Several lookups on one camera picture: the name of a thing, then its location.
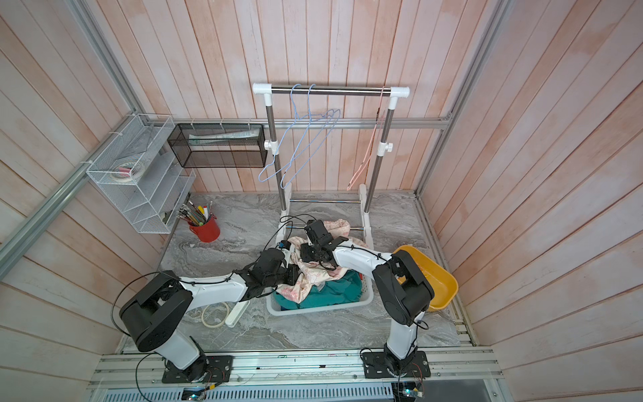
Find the white clothes rack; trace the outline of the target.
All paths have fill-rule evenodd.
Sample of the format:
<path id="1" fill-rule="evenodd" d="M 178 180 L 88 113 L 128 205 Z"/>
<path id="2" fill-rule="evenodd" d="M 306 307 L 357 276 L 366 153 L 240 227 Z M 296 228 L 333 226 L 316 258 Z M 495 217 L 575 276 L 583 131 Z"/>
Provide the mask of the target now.
<path id="1" fill-rule="evenodd" d="M 380 114 L 377 113 L 373 123 L 373 131 L 370 139 L 371 148 L 365 153 L 362 162 L 358 166 L 357 171 L 349 180 L 348 189 L 352 189 L 358 185 L 358 179 L 365 172 L 366 168 L 371 166 L 373 168 L 370 183 L 360 184 L 358 186 L 359 205 L 361 207 L 361 222 L 363 224 L 363 240 L 365 243 L 372 247 L 373 231 L 370 222 L 370 209 L 373 202 L 375 188 L 377 187 L 379 174 L 383 164 L 383 159 L 387 153 L 394 150 L 394 145 L 388 140 L 389 132 L 393 123 L 393 117 L 398 104 L 398 100 L 406 99 L 410 95 L 410 88 L 408 87 L 337 87 L 337 86 L 319 86 L 311 84 L 304 86 L 296 84 L 288 85 L 271 85 L 267 83 L 254 83 L 252 85 L 252 92 L 255 95 L 263 97 L 266 107 L 267 126 L 269 131 L 269 138 L 265 141 L 264 149 L 269 152 L 272 160 L 266 164 L 265 167 L 258 174 L 260 182 L 264 183 L 272 178 L 276 180 L 278 186 L 278 195 L 281 203 L 281 215 L 286 216 L 290 212 L 291 204 L 291 183 L 286 180 L 285 175 L 291 168 L 293 162 L 300 156 L 301 153 L 308 151 L 309 156 L 313 157 L 318 153 L 318 149 L 326 143 L 328 137 L 333 132 L 341 118 L 342 111 L 339 109 L 330 109 L 322 114 L 313 114 L 311 111 L 311 103 L 306 104 L 306 114 L 299 115 L 296 104 L 294 102 L 295 95 L 305 95 L 311 98 L 314 95 L 339 95 L 339 96 L 359 96 L 368 97 L 375 96 L 381 102 L 385 97 L 388 98 L 388 107 L 383 120 L 380 120 Z M 314 126 L 319 128 L 319 133 L 324 133 L 325 137 L 316 145 L 316 149 L 310 150 L 310 147 L 316 144 L 317 137 L 313 137 L 303 147 L 300 143 L 291 154 L 288 162 L 283 165 L 281 163 L 281 144 L 283 140 L 277 138 L 276 134 L 276 119 L 273 110 L 273 98 L 275 95 L 288 95 L 291 106 L 293 107 L 294 120 L 289 124 L 284 134 L 288 134 L 298 123 L 305 125 L 305 133 L 308 133 Z"/>

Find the white plastic laundry basket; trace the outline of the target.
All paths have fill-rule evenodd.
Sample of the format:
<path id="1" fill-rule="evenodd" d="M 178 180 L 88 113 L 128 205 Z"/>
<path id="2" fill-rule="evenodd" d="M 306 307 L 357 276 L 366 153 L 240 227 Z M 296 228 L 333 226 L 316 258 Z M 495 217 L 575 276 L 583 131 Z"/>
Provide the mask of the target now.
<path id="1" fill-rule="evenodd" d="M 292 316 L 292 315 L 311 314 L 311 313 L 326 313 L 334 310 L 343 310 L 348 308 L 360 308 L 360 307 L 368 306 L 368 304 L 371 303 L 371 301 L 373 301 L 373 298 L 374 298 L 373 285 L 369 278 L 363 278 L 362 276 L 361 278 L 363 281 L 363 294 L 360 301 L 357 301 L 356 303 L 329 306 L 326 308 L 310 308 L 310 309 L 302 309 L 302 310 L 282 311 L 278 306 L 278 304 L 276 303 L 276 301 L 274 300 L 274 296 L 277 294 L 277 293 L 274 293 L 268 296 L 266 300 L 266 307 L 267 307 L 268 313 L 276 317 L 281 317 L 281 316 Z"/>

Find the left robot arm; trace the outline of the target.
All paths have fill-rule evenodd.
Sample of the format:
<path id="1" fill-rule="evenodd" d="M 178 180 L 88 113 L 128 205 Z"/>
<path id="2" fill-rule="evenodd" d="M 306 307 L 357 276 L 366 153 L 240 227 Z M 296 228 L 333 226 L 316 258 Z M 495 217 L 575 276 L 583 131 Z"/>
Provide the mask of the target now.
<path id="1" fill-rule="evenodd" d="M 280 285 L 295 284 L 299 268 L 289 259 L 284 251 L 271 248 L 226 276 L 188 278 L 160 271 L 123 304 L 118 316 L 139 352 L 163 357 L 165 383 L 221 381 L 221 370 L 193 338 L 179 330 L 184 316 L 210 305 L 268 296 Z"/>

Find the light blue hanger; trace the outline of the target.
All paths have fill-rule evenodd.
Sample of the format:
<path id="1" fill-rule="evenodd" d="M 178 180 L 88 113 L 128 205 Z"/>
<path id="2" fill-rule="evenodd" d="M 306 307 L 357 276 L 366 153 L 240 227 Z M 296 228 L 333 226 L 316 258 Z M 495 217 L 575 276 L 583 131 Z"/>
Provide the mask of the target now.
<path id="1" fill-rule="evenodd" d="M 298 112 L 301 115 L 306 113 L 306 88 L 309 85 L 302 85 L 303 89 L 295 90 L 294 101 L 296 102 Z M 271 138 L 266 142 L 266 150 L 269 152 L 269 154 L 271 154 L 271 161 L 269 161 L 268 164 L 261 170 L 261 173 L 259 174 L 259 180 L 261 182 L 266 182 L 268 179 L 274 179 L 276 180 L 276 183 L 278 184 L 278 187 L 280 189 L 281 187 L 279 185 L 279 181 L 282 179 L 282 173 L 280 172 L 280 169 L 286 167 L 286 163 L 291 157 L 298 137 L 302 134 L 303 130 L 306 127 L 306 122 L 297 122 L 294 125 L 292 131 L 284 136 L 285 130 L 295 122 L 294 107 L 291 106 L 291 103 L 289 101 L 289 92 L 292 86 L 293 85 L 288 86 L 272 84 L 253 85 L 254 93 L 256 93 L 256 95 L 261 95 L 264 98 L 266 105 L 266 115 L 268 119 L 268 128 L 270 129 L 270 134 L 276 136 L 274 139 Z M 316 85 L 311 93 L 311 107 L 313 97 L 326 95 L 326 93 L 328 93 L 328 89 L 326 87 Z M 286 95 L 289 101 L 289 106 L 291 108 L 291 122 L 287 124 L 281 134 L 276 134 L 276 120 L 273 110 L 274 100 L 277 95 Z"/>
<path id="2" fill-rule="evenodd" d="M 319 153 L 322 145 L 328 139 L 329 132 L 333 132 L 339 119 L 343 116 L 343 111 L 338 108 L 330 108 L 319 113 L 312 111 L 311 93 L 315 87 L 316 85 L 312 84 L 306 88 L 306 113 L 303 115 L 298 112 L 294 101 L 295 90 L 303 89 L 303 86 L 295 84 L 290 88 L 289 101 L 294 107 L 295 122 L 285 130 L 284 136 L 292 131 L 297 122 L 306 122 L 306 127 L 298 137 L 286 167 L 280 169 L 282 173 L 282 179 L 279 181 L 281 189 L 286 189 L 296 180 L 300 172 L 311 164 L 312 158 Z"/>

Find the pink hanger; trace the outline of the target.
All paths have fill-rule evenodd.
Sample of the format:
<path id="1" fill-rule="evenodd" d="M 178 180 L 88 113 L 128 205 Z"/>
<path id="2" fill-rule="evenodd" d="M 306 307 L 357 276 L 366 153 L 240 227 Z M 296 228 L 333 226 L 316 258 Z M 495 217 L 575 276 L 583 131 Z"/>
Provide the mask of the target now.
<path id="1" fill-rule="evenodd" d="M 347 190 L 352 190 L 353 187 L 358 183 L 358 179 L 361 177 L 363 174 L 363 171 L 366 169 L 368 165 L 368 160 L 370 159 L 371 152 L 373 150 L 373 144 L 376 136 L 376 132 L 378 130 L 378 123 L 379 123 L 379 116 L 380 116 L 380 111 L 381 111 L 381 106 L 382 106 L 382 101 L 383 101 L 383 93 L 384 93 L 384 88 L 382 87 L 380 89 L 380 94 L 378 98 L 378 109 L 375 114 L 375 124 L 373 126 L 373 130 L 371 132 L 371 137 L 368 141 L 368 146 L 366 148 L 366 151 L 363 155 L 362 162 L 360 162 L 360 165 L 357 167 L 355 172 L 353 173 L 353 176 L 348 182 Z"/>

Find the white remote-like bar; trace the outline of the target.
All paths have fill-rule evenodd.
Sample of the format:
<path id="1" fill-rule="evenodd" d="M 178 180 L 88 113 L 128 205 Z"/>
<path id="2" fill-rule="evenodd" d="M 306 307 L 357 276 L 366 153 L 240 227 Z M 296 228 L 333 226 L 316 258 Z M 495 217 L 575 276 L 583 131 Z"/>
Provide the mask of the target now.
<path id="1" fill-rule="evenodd" d="M 225 325 L 229 328 L 234 328 L 241 317 L 244 315 L 244 313 L 247 311 L 248 307 L 249 301 L 240 301 L 239 303 L 236 303 L 227 316 Z"/>

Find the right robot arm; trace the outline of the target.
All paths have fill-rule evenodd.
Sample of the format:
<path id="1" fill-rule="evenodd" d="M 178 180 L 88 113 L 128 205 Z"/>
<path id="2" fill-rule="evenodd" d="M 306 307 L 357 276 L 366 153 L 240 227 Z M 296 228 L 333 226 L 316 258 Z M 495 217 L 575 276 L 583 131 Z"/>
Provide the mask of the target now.
<path id="1" fill-rule="evenodd" d="M 380 253 L 356 246 L 347 237 L 334 237 L 319 219 L 309 220 L 304 231 L 309 243 L 301 246 L 301 259 L 346 268 L 370 279 L 391 318 L 383 350 L 360 352 L 364 375 L 369 379 L 405 377 L 420 355 L 418 330 L 435 297 L 418 263 L 408 251 Z"/>

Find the black mesh basket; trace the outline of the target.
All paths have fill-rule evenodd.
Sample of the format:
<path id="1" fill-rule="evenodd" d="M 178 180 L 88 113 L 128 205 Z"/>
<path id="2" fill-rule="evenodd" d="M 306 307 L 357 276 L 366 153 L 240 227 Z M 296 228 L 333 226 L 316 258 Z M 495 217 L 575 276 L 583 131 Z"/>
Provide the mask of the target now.
<path id="1" fill-rule="evenodd" d="M 266 165 L 261 124 L 180 123 L 167 142 L 187 169 L 261 169 Z"/>

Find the red pencil cup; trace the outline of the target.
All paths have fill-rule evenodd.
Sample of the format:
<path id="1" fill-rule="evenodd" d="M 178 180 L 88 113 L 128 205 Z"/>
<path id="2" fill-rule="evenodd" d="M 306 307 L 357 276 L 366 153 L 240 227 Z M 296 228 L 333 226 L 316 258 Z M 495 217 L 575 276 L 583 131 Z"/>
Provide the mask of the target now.
<path id="1" fill-rule="evenodd" d="M 189 224 L 189 229 L 203 243 L 212 243 L 217 241 L 221 235 L 221 230 L 215 216 L 211 216 L 209 220 L 201 226 Z"/>

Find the tape roll on shelf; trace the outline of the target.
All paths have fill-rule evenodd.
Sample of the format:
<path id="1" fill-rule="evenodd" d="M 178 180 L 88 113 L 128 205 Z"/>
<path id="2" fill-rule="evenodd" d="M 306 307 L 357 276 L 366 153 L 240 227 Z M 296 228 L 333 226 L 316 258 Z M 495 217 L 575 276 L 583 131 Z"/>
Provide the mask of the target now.
<path id="1" fill-rule="evenodd" d="M 109 178 L 117 184 L 126 184 L 137 181 L 144 173 L 144 167 L 140 162 L 128 161 L 119 164 L 109 173 Z"/>

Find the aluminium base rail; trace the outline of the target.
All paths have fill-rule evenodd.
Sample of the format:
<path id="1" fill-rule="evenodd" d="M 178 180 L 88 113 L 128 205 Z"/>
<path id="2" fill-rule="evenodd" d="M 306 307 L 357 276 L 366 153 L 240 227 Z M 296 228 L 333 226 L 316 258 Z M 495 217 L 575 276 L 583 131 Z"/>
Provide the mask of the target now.
<path id="1" fill-rule="evenodd" d="M 490 348 L 424 348 L 401 375 L 366 367 L 368 351 L 215 353 L 197 383 L 169 384 L 157 355 L 107 355 L 90 401 L 510 401 Z"/>

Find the yellow plastic tray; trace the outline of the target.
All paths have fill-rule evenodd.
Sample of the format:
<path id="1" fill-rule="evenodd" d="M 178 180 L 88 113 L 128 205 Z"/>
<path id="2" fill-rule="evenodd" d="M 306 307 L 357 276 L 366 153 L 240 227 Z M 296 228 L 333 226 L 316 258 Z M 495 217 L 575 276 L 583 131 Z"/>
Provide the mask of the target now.
<path id="1" fill-rule="evenodd" d="M 396 252 L 398 251 L 406 251 L 410 254 L 432 286 L 435 296 L 430 302 L 428 311 L 433 313 L 447 308 L 459 290 L 458 282 L 454 276 L 413 246 L 400 246 Z"/>

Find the cream pink print jacket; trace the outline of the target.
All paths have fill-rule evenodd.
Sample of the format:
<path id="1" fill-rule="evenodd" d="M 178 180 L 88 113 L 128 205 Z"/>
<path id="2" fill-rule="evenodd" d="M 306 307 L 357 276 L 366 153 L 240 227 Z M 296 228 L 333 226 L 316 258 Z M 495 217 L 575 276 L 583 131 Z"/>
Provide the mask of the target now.
<path id="1" fill-rule="evenodd" d="M 358 302 L 363 276 L 335 262 L 318 258 L 313 242 L 301 236 L 287 239 L 289 264 L 297 266 L 293 285 L 280 285 L 274 299 L 281 311 L 326 308 Z"/>

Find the green jacket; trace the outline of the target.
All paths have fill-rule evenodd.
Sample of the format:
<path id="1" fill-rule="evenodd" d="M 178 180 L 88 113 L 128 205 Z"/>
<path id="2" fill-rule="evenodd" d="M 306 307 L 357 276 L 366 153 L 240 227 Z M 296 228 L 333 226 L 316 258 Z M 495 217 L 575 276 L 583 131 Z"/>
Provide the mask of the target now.
<path id="1" fill-rule="evenodd" d="M 348 271 L 342 279 L 327 281 L 322 287 L 312 286 L 300 303 L 291 301 L 281 293 L 277 293 L 274 300 L 282 311 L 291 311 L 356 303 L 360 301 L 362 294 L 363 281 L 360 274 Z"/>

